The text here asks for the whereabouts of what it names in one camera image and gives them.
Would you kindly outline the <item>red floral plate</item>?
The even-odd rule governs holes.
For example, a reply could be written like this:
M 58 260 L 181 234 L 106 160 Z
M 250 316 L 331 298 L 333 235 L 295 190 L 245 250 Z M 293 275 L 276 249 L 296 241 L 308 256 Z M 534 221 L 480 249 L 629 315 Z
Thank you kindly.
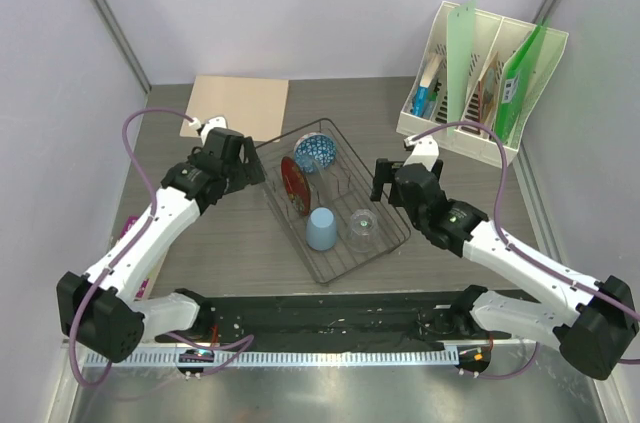
M 289 156 L 282 158 L 280 169 L 289 201 L 301 216 L 308 216 L 311 210 L 311 190 L 306 175 Z

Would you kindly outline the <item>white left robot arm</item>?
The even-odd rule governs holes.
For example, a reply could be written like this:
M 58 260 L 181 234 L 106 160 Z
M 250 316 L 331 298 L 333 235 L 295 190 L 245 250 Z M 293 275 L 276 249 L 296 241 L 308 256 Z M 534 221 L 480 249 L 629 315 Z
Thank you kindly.
M 136 295 L 171 244 L 223 196 L 265 180 L 251 138 L 226 128 L 171 167 L 155 198 L 125 236 L 83 275 L 66 273 L 56 287 L 61 327 L 70 340 L 112 363 L 139 343 L 176 332 L 205 340 L 214 325 L 211 303 L 186 289 L 162 298 Z

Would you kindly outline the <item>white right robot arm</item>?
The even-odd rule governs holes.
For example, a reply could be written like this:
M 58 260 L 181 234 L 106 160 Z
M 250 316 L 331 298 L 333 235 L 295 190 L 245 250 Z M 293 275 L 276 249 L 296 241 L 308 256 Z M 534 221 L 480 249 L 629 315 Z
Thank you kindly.
M 608 379 L 639 333 L 630 287 L 615 276 L 600 281 L 518 245 L 486 213 L 448 198 L 439 178 L 439 171 L 421 163 L 380 158 L 370 198 L 380 200 L 389 185 L 389 203 L 404 209 L 433 246 L 494 271 L 532 298 L 520 301 L 472 286 L 454 305 L 455 332 L 465 338 L 485 330 L 531 339 L 558 351 L 582 374 Z

